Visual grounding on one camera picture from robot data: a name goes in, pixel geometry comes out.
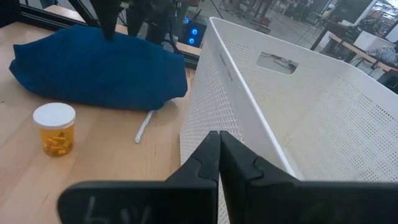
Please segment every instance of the perforated basket wall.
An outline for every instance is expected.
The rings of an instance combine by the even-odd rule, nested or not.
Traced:
[[[261,52],[299,65],[257,65]],[[398,181],[398,96],[357,68],[211,18],[180,132],[184,163],[227,130],[299,179]],[[220,190],[219,223],[228,223]]]

